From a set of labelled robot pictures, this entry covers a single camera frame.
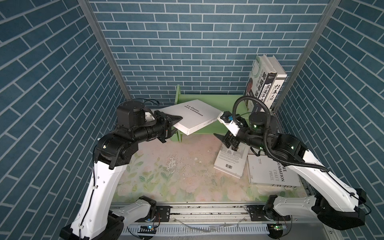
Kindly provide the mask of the white La Dame aux camelias book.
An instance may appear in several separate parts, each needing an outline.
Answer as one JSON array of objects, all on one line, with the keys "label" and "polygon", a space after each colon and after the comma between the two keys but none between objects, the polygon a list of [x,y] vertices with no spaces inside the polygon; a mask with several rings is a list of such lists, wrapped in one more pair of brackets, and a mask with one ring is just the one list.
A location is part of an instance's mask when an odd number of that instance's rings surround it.
[{"label": "white La Dame aux camelias book", "polygon": [[179,116],[182,119],[174,124],[174,127],[183,135],[213,134],[206,130],[210,125],[217,122],[223,111],[204,103],[200,100],[192,100],[160,109],[172,116]]}]

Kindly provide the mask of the white book with barcode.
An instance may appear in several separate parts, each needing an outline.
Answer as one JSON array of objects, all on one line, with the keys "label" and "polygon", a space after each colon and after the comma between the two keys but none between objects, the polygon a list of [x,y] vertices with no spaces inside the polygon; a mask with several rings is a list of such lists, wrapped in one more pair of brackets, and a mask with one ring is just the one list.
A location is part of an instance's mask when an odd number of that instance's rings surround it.
[{"label": "white book with barcode", "polygon": [[222,144],[214,163],[214,168],[240,179],[243,176],[249,150],[250,146],[243,143],[239,144],[237,151],[232,150],[231,147],[227,148]]}]

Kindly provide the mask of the white Loewe Foundation Craft Prize book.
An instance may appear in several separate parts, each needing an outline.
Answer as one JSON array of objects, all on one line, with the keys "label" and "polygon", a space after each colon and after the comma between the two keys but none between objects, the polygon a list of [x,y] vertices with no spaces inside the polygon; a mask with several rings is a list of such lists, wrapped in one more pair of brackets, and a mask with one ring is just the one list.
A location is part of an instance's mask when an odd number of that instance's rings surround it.
[{"label": "white Loewe Foundation Craft Prize book", "polygon": [[298,174],[263,155],[248,155],[248,176],[250,184],[285,188],[301,186]]}]

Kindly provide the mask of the Chinese book with man portrait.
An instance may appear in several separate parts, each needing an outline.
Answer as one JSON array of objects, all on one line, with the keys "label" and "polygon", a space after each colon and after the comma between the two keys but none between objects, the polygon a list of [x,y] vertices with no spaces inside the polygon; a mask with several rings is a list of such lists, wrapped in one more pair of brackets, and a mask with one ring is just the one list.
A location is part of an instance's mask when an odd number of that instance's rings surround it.
[{"label": "Chinese book with man portrait", "polygon": [[279,73],[278,65],[275,56],[257,56],[249,75],[244,96],[255,97],[270,109],[273,100],[269,99],[272,96],[273,85]]}]

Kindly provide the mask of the large white black-spine book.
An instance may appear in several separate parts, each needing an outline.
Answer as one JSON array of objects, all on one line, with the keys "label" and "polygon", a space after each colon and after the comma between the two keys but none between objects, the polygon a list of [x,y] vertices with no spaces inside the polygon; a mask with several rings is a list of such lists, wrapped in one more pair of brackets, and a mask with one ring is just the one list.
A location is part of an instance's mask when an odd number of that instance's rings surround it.
[{"label": "large white black-spine book", "polygon": [[270,90],[265,98],[264,103],[267,105],[267,107],[271,110],[272,105],[274,101],[276,100],[279,91],[281,90],[283,83],[285,82],[287,78],[287,73],[281,66],[281,64],[278,62],[278,60],[275,57],[268,57],[270,63],[272,64],[272,67],[277,72],[277,75],[275,77],[274,83],[270,87]]}]

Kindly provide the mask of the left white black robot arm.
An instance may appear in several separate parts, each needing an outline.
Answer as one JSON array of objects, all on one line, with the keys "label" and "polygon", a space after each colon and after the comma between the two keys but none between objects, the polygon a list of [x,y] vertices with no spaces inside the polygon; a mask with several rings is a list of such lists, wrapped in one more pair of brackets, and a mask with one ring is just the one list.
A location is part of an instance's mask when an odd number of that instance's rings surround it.
[{"label": "left white black robot arm", "polygon": [[139,150],[139,143],[160,140],[165,143],[176,132],[173,126],[182,117],[161,111],[152,112],[144,103],[134,100],[117,107],[116,128],[104,135],[93,150],[93,170],[82,206],[75,220],[62,228],[64,240],[116,240],[124,227],[145,220],[160,219],[157,202],[146,196],[121,209],[110,210],[118,183]]}]

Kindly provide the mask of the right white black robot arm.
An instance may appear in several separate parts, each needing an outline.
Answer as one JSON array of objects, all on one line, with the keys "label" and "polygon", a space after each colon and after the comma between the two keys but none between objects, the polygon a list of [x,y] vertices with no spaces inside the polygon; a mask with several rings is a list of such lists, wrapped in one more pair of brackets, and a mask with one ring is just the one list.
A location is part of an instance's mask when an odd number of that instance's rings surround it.
[{"label": "right white black robot arm", "polygon": [[278,131],[275,117],[264,112],[252,113],[248,121],[240,115],[226,111],[218,121],[227,133],[215,136],[227,147],[237,150],[243,143],[257,155],[264,152],[287,170],[303,178],[316,191],[315,195],[288,199],[269,196],[263,207],[264,216],[270,221],[292,219],[294,216],[317,218],[336,230],[349,230],[365,225],[366,215],[361,205],[367,201],[363,189],[354,189],[329,171],[297,137]]}]

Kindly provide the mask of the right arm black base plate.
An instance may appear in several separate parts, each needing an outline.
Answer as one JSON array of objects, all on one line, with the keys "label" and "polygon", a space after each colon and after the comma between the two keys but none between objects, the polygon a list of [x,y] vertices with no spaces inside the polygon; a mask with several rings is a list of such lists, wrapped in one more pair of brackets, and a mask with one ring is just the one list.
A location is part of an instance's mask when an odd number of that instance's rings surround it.
[{"label": "right arm black base plate", "polygon": [[252,222],[269,221],[269,219],[267,219],[264,214],[263,208],[264,206],[262,205],[248,205],[246,207],[246,210],[249,213]]}]

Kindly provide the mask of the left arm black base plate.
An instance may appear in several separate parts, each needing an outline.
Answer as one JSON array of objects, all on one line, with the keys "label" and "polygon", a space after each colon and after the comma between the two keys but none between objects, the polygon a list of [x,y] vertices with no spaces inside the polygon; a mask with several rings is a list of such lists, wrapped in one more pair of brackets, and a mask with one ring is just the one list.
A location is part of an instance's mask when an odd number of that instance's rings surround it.
[{"label": "left arm black base plate", "polygon": [[155,223],[169,222],[171,215],[171,206],[156,206],[149,211],[150,218]]}]

